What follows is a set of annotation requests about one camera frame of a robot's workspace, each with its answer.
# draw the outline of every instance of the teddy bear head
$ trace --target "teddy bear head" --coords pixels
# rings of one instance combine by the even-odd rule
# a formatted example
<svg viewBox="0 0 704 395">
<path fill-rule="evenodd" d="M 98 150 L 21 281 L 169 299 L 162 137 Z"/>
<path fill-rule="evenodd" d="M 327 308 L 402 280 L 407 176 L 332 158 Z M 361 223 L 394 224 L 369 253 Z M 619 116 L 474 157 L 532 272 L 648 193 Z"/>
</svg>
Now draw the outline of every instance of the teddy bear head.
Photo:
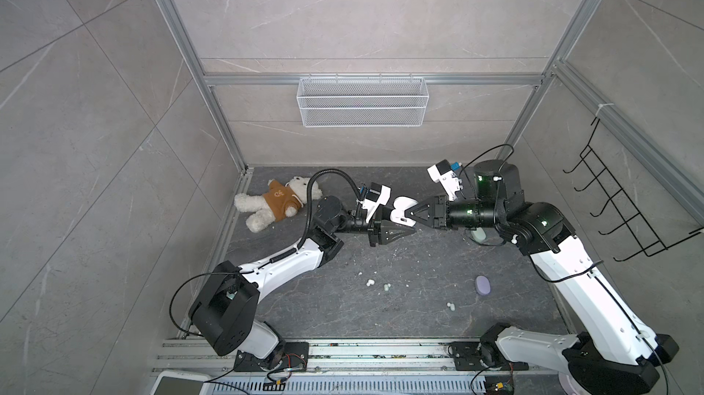
<svg viewBox="0 0 704 395">
<path fill-rule="evenodd" d="M 286 183 L 286 186 L 290 187 L 294 191 L 296 196 L 299 197 L 301 201 L 305 204 L 308 200 L 308 198 L 306 197 L 306 190 L 310 181 L 310 178 L 294 177 L 291 181 Z M 312 198 L 322 198 L 322 190 L 320 190 L 317 181 L 312 183 Z"/>
</svg>

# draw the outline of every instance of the black mounting plate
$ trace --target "black mounting plate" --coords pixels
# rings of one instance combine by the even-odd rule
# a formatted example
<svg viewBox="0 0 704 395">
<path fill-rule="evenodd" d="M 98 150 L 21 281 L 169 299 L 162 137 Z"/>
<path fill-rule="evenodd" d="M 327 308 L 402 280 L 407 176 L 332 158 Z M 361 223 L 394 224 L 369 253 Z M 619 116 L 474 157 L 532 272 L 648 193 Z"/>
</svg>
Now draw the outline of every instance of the black mounting plate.
<svg viewBox="0 0 704 395">
<path fill-rule="evenodd" d="M 308 363 L 308 348 L 308 343 L 304 341 L 286 342 L 286 345 L 284 345 L 284 356 L 286 356 L 286 354 L 295 354 L 302 357 L 305 360 L 305 370 L 306 364 Z M 236 362 L 239 364 L 235 366 L 234 372 L 264 372 L 264 370 L 259 367 L 259 361 L 260 360 L 252 354 L 238 352 Z M 293 357 L 291 360 L 291 366 L 296 366 L 299 363 L 300 360 L 296 357 Z"/>
<path fill-rule="evenodd" d="M 452 358 L 455 361 L 455 370 L 482 370 L 486 369 L 480 363 L 479 357 L 476 355 L 478 341 L 453 341 L 450 343 L 450 351 Z M 499 369 L 494 370 L 511 370 L 508 363 L 501 365 Z M 513 364 L 513 370 L 528 370 L 528 363 L 518 362 Z"/>
</svg>

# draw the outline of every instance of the tiled wall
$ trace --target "tiled wall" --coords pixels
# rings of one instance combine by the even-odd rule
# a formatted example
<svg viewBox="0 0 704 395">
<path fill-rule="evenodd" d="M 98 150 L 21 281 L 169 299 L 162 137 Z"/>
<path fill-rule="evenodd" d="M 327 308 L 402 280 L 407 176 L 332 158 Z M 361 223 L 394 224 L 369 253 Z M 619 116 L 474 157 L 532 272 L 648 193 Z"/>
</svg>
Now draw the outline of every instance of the tiled wall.
<svg viewBox="0 0 704 395">
<path fill-rule="evenodd" d="M 236 177 L 154 0 L 0 0 L 0 393 L 143 393 Z"/>
<path fill-rule="evenodd" d="M 704 0 L 604 0 L 568 60 L 704 185 Z"/>
<path fill-rule="evenodd" d="M 580 0 L 175 0 L 210 72 L 541 72 Z"/>
<path fill-rule="evenodd" d="M 312 127 L 296 86 L 238 85 L 216 93 L 252 165 L 425 165 L 469 161 L 502 143 L 531 86 L 431 85 L 420 127 Z"/>
<path fill-rule="evenodd" d="M 572 219 L 571 215 L 575 216 L 580 237 L 588 241 L 588 252 L 593 249 L 598 258 L 605 261 L 605 269 L 629 306 L 656 332 L 670 334 L 678 342 L 680 352 L 668 369 L 683 393 L 697 393 L 701 388 L 698 363 L 704 360 L 704 340 L 688 333 L 700 329 L 704 318 L 701 299 L 704 279 L 697 273 L 704 268 L 704 258 L 701 256 L 704 235 L 650 258 L 641 253 L 625 262 L 614 261 L 614 256 L 621 259 L 635 253 L 638 250 L 636 241 L 626 227 L 608 236 L 599 234 L 599 231 L 608 232 L 621 222 L 614 207 L 607 206 L 599 217 L 591 216 L 590 213 L 599 213 L 607 196 L 596 183 L 582 192 L 575 191 L 575 188 L 585 187 L 592 179 L 584 165 L 571 174 L 563 172 L 572 169 L 579 161 L 579 152 L 592 132 L 590 123 L 593 119 L 594 115 L 567 88 L 559 82 L 554 83 L 525 130 L 523 138 L 527 146 L 517 147 L 518 155 L 514 157 L 517 159 L 513 162 L 519 164 L 517 161 L 538 158 L 539 164 L 566 201 L 568 219 Z M 699 227 L 602 125 L 594 134 L 592 147 L 666 244 L 680 240 Z M 588 161 L 596 171 L 600 170 L 601 165 L 594 158 L 590 156 Z M 609 195 L 617 191 L 606 174 L 599 179 Z M 528 197 L 529 188 L 524 188 Z M 626 218 L 636 213 L 622 193 L 615 200 Z M 656 241 L 639 217 L 631 221 L 631 227 L 644 244 Z M 662 245 L 654 246 L 648 249 L 648 253 L 662 248 Z M 672 378 L 670 387 L 673 393 L 678 391 L 674 389 Z M 651 393 L 664 394 L 663 378 Z"/>
</svg>

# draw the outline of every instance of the gray screen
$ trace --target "gray screen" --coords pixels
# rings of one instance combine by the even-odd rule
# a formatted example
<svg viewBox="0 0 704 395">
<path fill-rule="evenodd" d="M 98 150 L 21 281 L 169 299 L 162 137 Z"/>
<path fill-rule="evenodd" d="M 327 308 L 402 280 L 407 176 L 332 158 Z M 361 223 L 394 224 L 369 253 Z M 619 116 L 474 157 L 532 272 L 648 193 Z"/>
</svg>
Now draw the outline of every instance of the gray screen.
<svg viewBox="0 0 704 395">
<path fill-rule="evenodd" d="M 198 395 L 203 382 L 183 378 L 163 377 L 154 395 Z"/>
</svg>

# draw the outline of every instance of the black wire hook rack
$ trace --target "black wire hook rack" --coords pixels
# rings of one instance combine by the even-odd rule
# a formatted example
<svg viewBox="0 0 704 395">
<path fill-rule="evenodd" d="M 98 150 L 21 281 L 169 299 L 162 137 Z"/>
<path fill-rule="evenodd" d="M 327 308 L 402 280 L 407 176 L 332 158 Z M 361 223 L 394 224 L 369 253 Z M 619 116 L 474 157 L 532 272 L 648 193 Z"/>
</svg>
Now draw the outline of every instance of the black wire hook rack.
<svg viewBox="0 0 704 395">
<path fill-rule="evenodd" d="M 580 158 L 579 158 L 579 162 L 577 162 L 576 166 L 575 166 L 574 168 L 572 168 L 572 170 L 570 170 L 570 171 L 562 170 L 562 171 L 563 171 L 564 173 L 572 173 L 572 172 L 574 172 L 582 163 L 584 163 L 584 165 L 586 166 L 586 168 L 589 170 L 589 172 L 592 174 L 592 176 L 593 176 L 594 178 L 592 178 L 591 181 L 589 181 L 589 183 L 588 183 L 586 186 L 584 186 L 583 188 L 581 188 L 581 189 L 578 189 L 578 188 L 575 187 L 575 191 L 584 191 L 584 190 L 586 190 L 589 186 L 591 186 L 591 185 L 594 183 L 594 181 L 596 181 L 596 183 L 599 185 L 599 187 L 601 187 L 601 190 L 604 192 L 604 194 L 605 194 L 606 197 L 607 197 L 607 200 L 606 200 L 606 202 L 604 203 L 604 206 L 603 206 L 603 207 L 601 208 L 601 210 L 599 211 L 599 213 L 594 214 L 594 213 L 592 213 L 592 212 L 589 212 L 589 214 L 592 215 L 592 216 L 594 216 L 594 217 L 599 217 L 599 216 L 601 216 L 602 213 L 604 213 L 604 210 L 606 210 L 606 206 L 608 206 L 609 204 L 612 204 L 612 205 L 614 206 L 614 209 L 616 210 L 616 213 L 618 213 L 618 215 L 621 217 L 621 221 L 622 221 L 619 225 L 617 225 L 616 227 L 614 227 L 611 231 L 605 232 L 605 233 L 599 231 L 599 234 L 603 234 L 604 236 L 606 236 L 607 234 L 611 234 L 611 233 L 615 232 L 616 230 L 620 229 L 621 227 L 626 226 L 626 228 L 628 228 L 629 232 L 631 232 L 631 235 L 633 236 L 633 238 L 634 238 L 634 239 L 636 240 L 636 242 L 638 243 L 638 246 L 640 247 L 640 250 L 636 251 L 635 253 L 633 253 L 633 254 L 631 254 L 630 256 L 628 256 L 628 257 L 626 257 L 626 258 L 623 258 L 623 259 L 616 259 L 616 258 L 614 257 L 614 260 L 615 260 L 616 262 L 623 262 L 623 261 L 625 261 L 625 260 L 629 260 L 630 258 L 632 258 L 632 257 L 634 257 L 634 256 L 637 256 L 637 255 L 640 254 L 640 253 L 645 253 L 645 255 L 646 255 L 647 257 L 655 256 L 655 255 L 658 254 L 658 253 L 662 253 L 662 252 L 665 251 L 665 250 L 669 250 L 669 249 L 673 248 L 674 246 L 676 246 L 676 245 L 678 245 L 678 244 L 681 244 L 682 242 L 687 241 L 688 239 L 692 239 L 693 237 L 695 237 L 695 236 L 697 236 L 698 234 L 700 234 L 700 233 L 701 233 L 701 230 L 704 230 L 704 227 L 700 227 L 700 228 L 698 228 L 698 229 L 696 229 L 696 230 L 692 230 L 691 232 L 689 232 L 689 235 L 688 235 L 688 236 L 682 238 L 681 240 L 679 240 L 679 241 L 677 241 L 677 242 L 674 242 L 673 244 L 666 245 L 666 244 L 663 242 L 663 240 L 660 238 L 660 235 L 657 234 L 657 232 L 655 231 L 655 229 L 653 229 L 653 226 L 650 225 L 650 223 L 648 222 L 648 219 L 645 217 L 645 215 L 643 215 L 643 214 L 641 213 L 641 210 L 638 208 L 638 206 L 636 205 L 636 203 L 633 202 L 633 200 L 631 199 L 631 197 L 629 196 L 629 194 L 626 193 L 626 191 L 624 190 L 623 186 L 621 186 L 621 183 L 618 181 L 618 179 L 613 175 L 613 173 L 612 173 L 611 170 L 606 166 L 606 164 L 604 164 L 604 162 L 601 160 L 601 157 L 599 156 L 599 154 L 597 154 L 597 153 L 594 151 L 594 148 L 591 147 L 591 140 L 594 138 L 594 132 L 596 132 L 596 128 L 599 126 L 599 121 L 600 121 L 600 120 L 599 120 L 598 118 L 594 118 L 594 120 L 591 122 L 591 124 L 594 125 L 594 128 L 593 128 L 593 130 L 591 131 L 591 135 L 589 136 L 589 141 L 586 143 L 586 146 L 584 147 L 584 149 L 582 149 L 582 151 L 579 153 L 579 157 L 580 157 Z M 603 169 L 601 169 L 598 173 L 594 171 L 594 169 L 589 165 L 589 162 L 586 160 L 586 157 L 588 157 L 589 155 L 593 155 L 593 156 L 600 162 L 600 164 L 603 166 Z M 607 191 L 606 188 L 604 187 L 604 184 L 603 184 L 602 181 L 599 179 L 599 177 L 602 176 L 604 173 L 607 173 L 607 174 L 611 177 L 611 179 L 613 180 L 613 182 L 616 183 L 616 185 L 618 186 L 618 190 L 617 190 L 614 194 L 609 195 L 608 191 Z M 619 195 L 619 194 L 623 194 L 623 196 L 625 196 L 625 197 L 628 199 L 628 201 L 631 203 L 631 205 L 633 206 L 633 208 L 634 208 L 635 211 L 636 211 L 636 213 L 635 213 L 634 215 L 632 215 L 631 217 L 629 217 L 629 218 L 626 218 L 626 217 L 624 216 L 623 212 L 619 209 L 618 205 L 614 202 L 614 198 L 616 198 L 616 196 Z M 641 243 L 641 241 L 638 239 L 638 236 L 636 235 L 636 233 L 635 233 L 635 232 L 633 231 L 633 229 L 631 228 L 631 225 L 629 224 L 634 218 L 636 218 L 636 217 L 638 217 L 638 216 L 640 216 L 640 217 L 642 218 L 643 222 L 645 222 L 645 224 L 648 226 L 648 228 L 650 229 L 650 231 L 653 232 L 653 234 L 655 235 L 655 237 L 656 237 L 656 239 L 657 239 L 655 242 L 653 242 L 653 243 L 651 243 L 651 244 L 649 244 L 649 245 L 647 245 L 647 246 L 644 246 L 644 245 Z M 649 249 L 649 248 L 651 248 L 651 247 L 654 247 L 654 246 L 656 246 L 656 245 L 658 245 L 658 244 L 662 245 L 663 248 L 657 250 L 657 251 L 654 252 L 654 253 L 648 253 L 648 252 L 647 252 L 647 249 Z"/>
</svg>

